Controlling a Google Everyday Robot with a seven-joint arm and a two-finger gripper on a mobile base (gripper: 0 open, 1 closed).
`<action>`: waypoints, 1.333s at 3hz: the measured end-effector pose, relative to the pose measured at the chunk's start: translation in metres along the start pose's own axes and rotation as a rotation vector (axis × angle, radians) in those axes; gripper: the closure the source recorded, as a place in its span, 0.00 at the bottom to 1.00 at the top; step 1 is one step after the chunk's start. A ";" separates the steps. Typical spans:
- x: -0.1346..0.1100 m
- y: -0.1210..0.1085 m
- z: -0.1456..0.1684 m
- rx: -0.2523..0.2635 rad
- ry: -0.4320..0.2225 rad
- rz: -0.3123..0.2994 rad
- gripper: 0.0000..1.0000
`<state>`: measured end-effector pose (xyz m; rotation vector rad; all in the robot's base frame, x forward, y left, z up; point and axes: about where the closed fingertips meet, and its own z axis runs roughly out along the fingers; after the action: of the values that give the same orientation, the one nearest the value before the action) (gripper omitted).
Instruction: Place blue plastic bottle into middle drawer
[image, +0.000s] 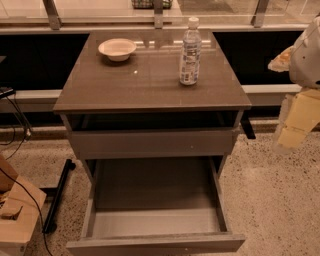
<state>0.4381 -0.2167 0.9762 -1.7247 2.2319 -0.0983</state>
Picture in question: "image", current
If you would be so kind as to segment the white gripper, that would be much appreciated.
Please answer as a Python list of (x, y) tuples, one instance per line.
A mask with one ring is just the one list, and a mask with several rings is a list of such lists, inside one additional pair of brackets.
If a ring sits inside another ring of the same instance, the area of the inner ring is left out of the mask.
[[(275, 72), (289, 70), (290, 46), (268, 64)], [(300, 146), (307, 135), (320, 123), (320, 91), (302, 89), (296, 95), (287, 94), (281, 104), (279, 124), (273, 137), (272, 148), (280, 154), (289, 154)]]

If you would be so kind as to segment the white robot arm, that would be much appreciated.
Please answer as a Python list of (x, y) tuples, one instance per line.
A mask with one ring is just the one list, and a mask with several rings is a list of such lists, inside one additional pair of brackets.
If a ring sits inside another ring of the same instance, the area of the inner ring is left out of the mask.
[(288, 71), (290, 80), (301, 87), (282, 101), (273, 138), (273, 150), (288, 154), (320, 123), (320, 15), (292, 46), (270, 61), (268, 69)]

